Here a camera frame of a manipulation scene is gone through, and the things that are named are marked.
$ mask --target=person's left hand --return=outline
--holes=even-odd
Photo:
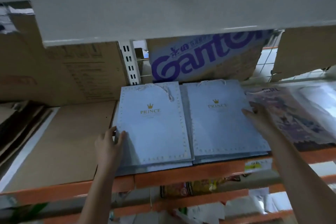
[[[107,130],[105,134],[100,134],[95,141],[98,169],[104,172],[115,172],[120,166],[126,132],[122,131],[120,133],[117,143],[112,138],[115,135],[116,127],[113,127]]]

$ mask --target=hand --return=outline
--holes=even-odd
[[[253,112],[246,109],[242,109],[241,111],[252,121],[254,127],[265,139],[272,138],[274,133],[279,132],[279,129],[274,124],[271,115],[262,104],[250,102],[250,106],[252,107]]]
[[[107,130],[105,134],[100,134],[95,141],[98,170],[115,173],[120,166],[126,132],[120,133],[117,143],[112,138],[115,135],[116,127],[113,127]]]

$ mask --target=forearm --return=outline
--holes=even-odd
[[[299,224],[336,223],[336,194],[301,158],[280,131],[267,138]]]
[[[107,224],[115,172],[98,168],[78,224]]]

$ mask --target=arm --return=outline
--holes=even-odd
[[[253,112],[245,109],[242,112],[268,141],[298,223],[335,224],[336,194],[278,130],[265,107],[253,102],[250,104]]]
[[[112,136],[116,127],[101,134],[96,142],[98,168],[87,195],[78,224],[107,224],[111,207],[112,184],[122,157],[125,131],[115,144]]]

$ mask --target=white metal beam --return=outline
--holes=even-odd
[[[30,1],[46,46],[336,24],[335,0]]]

